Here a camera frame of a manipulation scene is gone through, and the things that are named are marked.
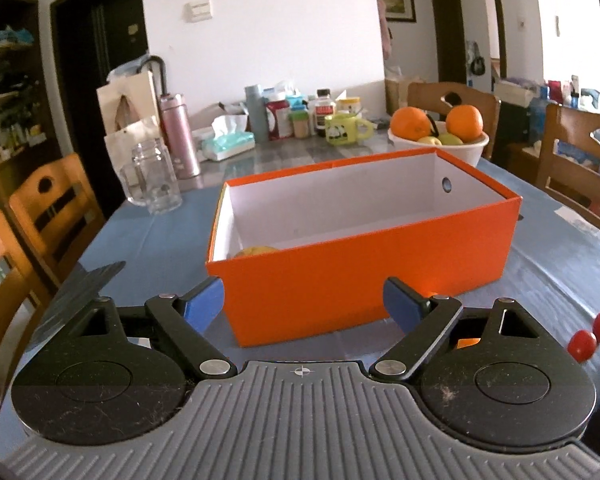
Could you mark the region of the small orange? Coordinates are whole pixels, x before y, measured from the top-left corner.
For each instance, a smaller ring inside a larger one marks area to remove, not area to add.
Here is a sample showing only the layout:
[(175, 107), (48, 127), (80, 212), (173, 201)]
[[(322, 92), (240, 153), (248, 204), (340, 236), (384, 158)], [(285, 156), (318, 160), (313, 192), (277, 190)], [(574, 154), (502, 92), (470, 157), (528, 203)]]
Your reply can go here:
[(478, 344), (479, 342), (480, 342), (480, 338), (460, 338), (460, 340), (457, 341), (455, 348), (464, 349), (464, 348), (472, 347), (475, 344)]

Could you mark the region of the yellow pear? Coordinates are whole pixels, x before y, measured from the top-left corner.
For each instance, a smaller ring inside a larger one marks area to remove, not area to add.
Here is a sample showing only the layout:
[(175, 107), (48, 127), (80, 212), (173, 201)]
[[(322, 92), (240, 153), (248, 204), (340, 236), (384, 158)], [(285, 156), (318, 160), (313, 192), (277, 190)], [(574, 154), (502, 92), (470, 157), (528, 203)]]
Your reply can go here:
[(251, 246), (245, 247), (238, 250), (234, 255), (234, 258), (245, 258), (257, 255), (270, 254), (271, 252), (277, 252), (277, 248), (271, 246)]

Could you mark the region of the orange cardboard box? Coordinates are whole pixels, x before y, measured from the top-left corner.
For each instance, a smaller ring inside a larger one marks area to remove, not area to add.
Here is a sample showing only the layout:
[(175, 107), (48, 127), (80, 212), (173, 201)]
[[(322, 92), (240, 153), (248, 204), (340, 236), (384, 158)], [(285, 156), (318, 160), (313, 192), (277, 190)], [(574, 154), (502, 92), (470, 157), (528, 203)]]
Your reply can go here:
[[(382, 288), (455, 296), (498, 280), (521, 197), (437, 148), (358, 156), (229, 180), (206, 267), (244, 347), (387, 314)], [(277, 252), (234, 258), (238, 250)]]

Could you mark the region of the clear glass jar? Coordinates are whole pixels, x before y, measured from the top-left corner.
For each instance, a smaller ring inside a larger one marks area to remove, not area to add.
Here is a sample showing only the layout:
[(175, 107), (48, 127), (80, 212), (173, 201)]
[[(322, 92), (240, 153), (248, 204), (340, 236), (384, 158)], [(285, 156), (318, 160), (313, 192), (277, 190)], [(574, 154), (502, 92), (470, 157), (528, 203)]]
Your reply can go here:
[(148, 139), (132, 149), (135, 194), (151, 214), (165, 214), (181, 206), (169, 150), (161, 138)]

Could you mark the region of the wooden chair far left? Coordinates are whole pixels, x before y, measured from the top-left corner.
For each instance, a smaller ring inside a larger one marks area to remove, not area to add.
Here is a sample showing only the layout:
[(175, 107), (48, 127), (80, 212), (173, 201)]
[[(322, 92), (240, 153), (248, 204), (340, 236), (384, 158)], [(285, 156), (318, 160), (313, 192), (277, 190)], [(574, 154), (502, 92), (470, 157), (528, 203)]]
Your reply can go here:
[(9, 196), (7, 207), (55, 286), (68, 278), (106, 222), (76, 153), (34, 170)]

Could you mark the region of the wooden chair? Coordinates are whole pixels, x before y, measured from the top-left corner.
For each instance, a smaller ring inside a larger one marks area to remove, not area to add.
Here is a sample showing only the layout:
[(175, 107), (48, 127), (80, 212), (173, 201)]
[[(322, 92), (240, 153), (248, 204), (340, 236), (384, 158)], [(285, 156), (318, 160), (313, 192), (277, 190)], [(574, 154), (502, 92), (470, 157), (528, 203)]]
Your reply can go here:
[(26, 350), (35, 327), (52, 301), (52, 296), (41, 278), (34, 270), (33, 264), (22, 249), (14, 231), (10, 227), (5, 214), (0, 210), (0, 261), (9, 265), (4, 280), (0, 284), (0, 348), (7, 334), (9, 325), (15, 319), (22, 304), (30, 301), (32, 314), (23, 326), (23, 330), (15, 341), (15, 348), (9, 352), (5, 367), (5, 380), (0, 382), (0, 411), (6, 396), (6, 388), (12, 380), (16, 366)]
[(546, 108), (535, 185), (600, 230), (600, 114)]
[(7, 207), (55, 286), (68, 278), (106, 222), (76, 153), (34, 170), (9, 196)]
[(407, 87), (406, 102), (427, 112), (437, 113), (443, 119), (449, 117), (453, 108), (475, 107), (482, 117), (482, 130), (489, 138), (482, 156), (486, 159), (491, 158), (501, 109), (501, 100), (494, 94), (458, 82), (411, 82)]

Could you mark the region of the white fruit basket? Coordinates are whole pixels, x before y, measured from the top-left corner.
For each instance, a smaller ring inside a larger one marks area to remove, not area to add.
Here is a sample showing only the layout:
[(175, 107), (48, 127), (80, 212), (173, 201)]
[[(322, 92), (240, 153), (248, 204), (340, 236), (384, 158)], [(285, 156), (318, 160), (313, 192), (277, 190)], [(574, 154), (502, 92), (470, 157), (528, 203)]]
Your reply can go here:
[(397, 151), (414, 150), (415, 148), (438, 148), (447, 152), (456, 158), (466, 162), (466, 164), (477, 167), (484, 149), (488, 146), (490, 138), (486, 133), (481, 133), (475, 141), (464, 144), (434, 144), (429, 141), (422, 143), (411, 141), (395, 136), (391, 130), (388, 131), (388, 139), (394, 145)]

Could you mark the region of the wooden chair near left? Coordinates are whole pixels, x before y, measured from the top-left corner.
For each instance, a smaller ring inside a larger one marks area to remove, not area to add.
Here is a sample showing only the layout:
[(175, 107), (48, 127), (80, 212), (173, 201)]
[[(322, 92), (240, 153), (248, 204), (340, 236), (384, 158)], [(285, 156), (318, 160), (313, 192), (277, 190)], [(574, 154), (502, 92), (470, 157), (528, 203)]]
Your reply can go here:
[(22, 249), (14, 231), (10, 227), (5, 214), (0, 210), (0, 261), (9, 265), (4, 280), (0, 284), (0, 348), (7, 334), (9, 325), (15, 319), (22, 304), (30, 301), (32, 314), (23, 326), (23, 330), (15, 341), (15, 348), (9, 352), (5, 367), (5, 380), (0, 382), (0, 411), (6, 396), (6, 388), (12, 380), (16, 366), (26, 350), (35, 327), (52, 301), (52, 296), (41, 278), (34, 270), (33, 264)]

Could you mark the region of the tissue box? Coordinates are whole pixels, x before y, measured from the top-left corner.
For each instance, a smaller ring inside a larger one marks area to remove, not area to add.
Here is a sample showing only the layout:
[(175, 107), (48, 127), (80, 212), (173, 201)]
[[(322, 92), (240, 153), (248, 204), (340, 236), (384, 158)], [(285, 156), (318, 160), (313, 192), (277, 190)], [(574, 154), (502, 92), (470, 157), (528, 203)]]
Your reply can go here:
[(248, 130), (247, 115), (217, 117), (212, 122), (211, 129), (213, 136), (202, 141), (201, 151), (212, 162), (222, 162), (256, 147), (254, 135)]

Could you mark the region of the pink thermos bottle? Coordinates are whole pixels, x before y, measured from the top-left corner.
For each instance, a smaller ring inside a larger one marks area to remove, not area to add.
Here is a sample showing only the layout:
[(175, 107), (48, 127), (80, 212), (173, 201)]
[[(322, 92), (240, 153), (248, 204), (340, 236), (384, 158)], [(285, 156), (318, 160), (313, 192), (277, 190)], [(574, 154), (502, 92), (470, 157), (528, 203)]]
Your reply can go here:
[(178, 180), (200, 175), (192, 129), (189, 125), (187, 106), (181, 93), (168, 93), (159, 101), (163, 130)]

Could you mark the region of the orange in basket left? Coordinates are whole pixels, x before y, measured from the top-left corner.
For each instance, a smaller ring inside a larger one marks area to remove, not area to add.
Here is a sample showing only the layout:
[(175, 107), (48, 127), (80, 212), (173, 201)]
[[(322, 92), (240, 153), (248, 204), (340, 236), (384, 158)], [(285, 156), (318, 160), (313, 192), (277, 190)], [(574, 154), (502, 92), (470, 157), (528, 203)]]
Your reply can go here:
[(428, 115), (417, 107), (401, 107), (394, 112), (390, 120), (390, 130), (398, 138), (418, 141), (431, 132)]

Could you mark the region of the orange in basket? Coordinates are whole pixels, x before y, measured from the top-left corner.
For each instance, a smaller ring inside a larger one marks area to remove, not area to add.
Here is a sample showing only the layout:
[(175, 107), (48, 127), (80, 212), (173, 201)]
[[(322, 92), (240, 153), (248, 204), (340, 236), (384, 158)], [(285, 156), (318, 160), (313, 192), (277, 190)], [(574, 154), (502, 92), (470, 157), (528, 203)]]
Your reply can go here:
[(446, 131), (464, 143), (474, 142), (483, 133), (483, 117), (477, 107), (463, 104), (451, 108), (445, 119)]
[(401, 107), (394, 112), (390, 120), (390, 130), (398, 138), (418, 141), (431, 132), (428, 115), (417, 107)]

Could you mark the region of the orange in basket right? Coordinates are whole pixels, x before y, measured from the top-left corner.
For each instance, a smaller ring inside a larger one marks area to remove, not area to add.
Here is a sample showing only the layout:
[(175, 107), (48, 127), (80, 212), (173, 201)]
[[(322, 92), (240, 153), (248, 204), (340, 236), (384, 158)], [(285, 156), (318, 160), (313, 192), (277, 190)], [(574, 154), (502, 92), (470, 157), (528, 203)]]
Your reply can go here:
[(445, 119), (446, 131), (464, 143), (474, 142), (483, 133), (483, 117), (477, 107), (463, 104), (451, 108)]

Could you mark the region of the green panda mug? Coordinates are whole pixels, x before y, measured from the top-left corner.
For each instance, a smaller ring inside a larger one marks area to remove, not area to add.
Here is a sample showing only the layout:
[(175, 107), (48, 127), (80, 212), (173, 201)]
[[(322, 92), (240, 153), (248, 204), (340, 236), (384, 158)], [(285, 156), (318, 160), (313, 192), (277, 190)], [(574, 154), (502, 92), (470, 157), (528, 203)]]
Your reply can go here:
[(333, 146), (355, 144), (374, 134), (374, 124), (358, 115), (340, 113), (325, 118), (325, 139)]

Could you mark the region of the paper shopping bag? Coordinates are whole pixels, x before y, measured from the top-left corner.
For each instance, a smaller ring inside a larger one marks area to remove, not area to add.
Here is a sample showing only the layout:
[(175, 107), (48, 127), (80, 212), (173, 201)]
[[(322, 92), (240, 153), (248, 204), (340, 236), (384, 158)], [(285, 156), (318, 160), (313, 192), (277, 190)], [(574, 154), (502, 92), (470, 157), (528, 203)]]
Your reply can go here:
[(124, 167), (132, 164), (138, 144), (160, 138), (160, 119), (154, 75), (150, 70), (114, 78), (97, 89), (105, 127), (105, 145), (114, 173), (122, 185)]

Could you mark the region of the wooden chair far right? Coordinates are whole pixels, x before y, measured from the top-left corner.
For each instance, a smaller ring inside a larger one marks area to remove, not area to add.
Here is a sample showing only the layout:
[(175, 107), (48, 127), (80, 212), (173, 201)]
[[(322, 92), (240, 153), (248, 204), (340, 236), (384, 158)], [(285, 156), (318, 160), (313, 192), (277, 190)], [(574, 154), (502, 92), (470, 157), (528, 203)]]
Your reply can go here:
[(406, 102), (427, 112), (437, 113), (443, 119), (449, 117), (453, 108), (475, 107), (482, 117), (482, 130), (489, 138), (482, 156), (486, 159), (491, 158), (501, 109), (501, 100), (494, 94), (458, 82), (411, 82), (407, 87)]

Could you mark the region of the grey tall bottle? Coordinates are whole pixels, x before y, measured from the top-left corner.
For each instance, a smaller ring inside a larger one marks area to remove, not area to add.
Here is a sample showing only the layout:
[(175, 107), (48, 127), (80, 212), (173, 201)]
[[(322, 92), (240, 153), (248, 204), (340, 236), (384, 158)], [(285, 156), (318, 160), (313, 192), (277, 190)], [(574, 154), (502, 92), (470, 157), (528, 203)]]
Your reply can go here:
[(257, 84), (245, 88), (249, 125), (257, 143), (268, 142), (268, 118), (260, 87)]

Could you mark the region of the red label jar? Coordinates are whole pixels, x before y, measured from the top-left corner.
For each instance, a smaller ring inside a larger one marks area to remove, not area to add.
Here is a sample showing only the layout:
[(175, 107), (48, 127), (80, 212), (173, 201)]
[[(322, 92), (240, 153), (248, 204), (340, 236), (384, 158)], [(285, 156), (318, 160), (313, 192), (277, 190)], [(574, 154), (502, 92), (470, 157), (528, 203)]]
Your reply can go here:
[(268, 101), (265, 103), (268, 118), (268, 138), (280, 140), (291, 138), (292, 125), (289, 119), (290, 106), (286, 100)]

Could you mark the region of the wooden chair near right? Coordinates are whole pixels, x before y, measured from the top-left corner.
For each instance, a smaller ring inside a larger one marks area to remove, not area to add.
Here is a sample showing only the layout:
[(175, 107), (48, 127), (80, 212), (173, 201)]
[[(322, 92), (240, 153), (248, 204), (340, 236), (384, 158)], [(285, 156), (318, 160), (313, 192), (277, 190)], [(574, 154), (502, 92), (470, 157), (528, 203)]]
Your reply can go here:
[(546, 108), (535, 185), (600, 230), (600, 114)]

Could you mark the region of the dark lid medicine bottle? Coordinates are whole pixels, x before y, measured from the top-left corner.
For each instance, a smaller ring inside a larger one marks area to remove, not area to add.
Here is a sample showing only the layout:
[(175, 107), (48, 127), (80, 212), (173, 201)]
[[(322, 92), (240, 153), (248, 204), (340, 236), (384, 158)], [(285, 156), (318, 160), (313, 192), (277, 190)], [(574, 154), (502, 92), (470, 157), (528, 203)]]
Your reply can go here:
[(315, 131), (318, 136), (326, 136), (326, 118), (336, 112), (336, 103), (329, 89), (318, 89), (314, 102)]

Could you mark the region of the wooden bookshelf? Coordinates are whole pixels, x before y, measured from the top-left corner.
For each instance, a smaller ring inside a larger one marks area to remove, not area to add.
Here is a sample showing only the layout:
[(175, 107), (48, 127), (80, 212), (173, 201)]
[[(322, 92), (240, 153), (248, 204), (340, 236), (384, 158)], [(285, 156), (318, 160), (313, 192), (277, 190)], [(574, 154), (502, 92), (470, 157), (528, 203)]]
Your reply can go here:
[(0, 0), (0, 208), (61, 158), (43, 72), (36, 0)]

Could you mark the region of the white wall switch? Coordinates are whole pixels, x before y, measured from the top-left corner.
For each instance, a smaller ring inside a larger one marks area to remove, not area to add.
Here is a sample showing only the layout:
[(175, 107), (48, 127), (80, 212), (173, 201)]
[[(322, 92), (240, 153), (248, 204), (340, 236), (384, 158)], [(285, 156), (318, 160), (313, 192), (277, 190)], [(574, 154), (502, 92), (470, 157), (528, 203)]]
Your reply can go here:
[(213, 18), (211, 0), (189, 1), (185, 5), (185, 18), (187, 23), (198, 23)]

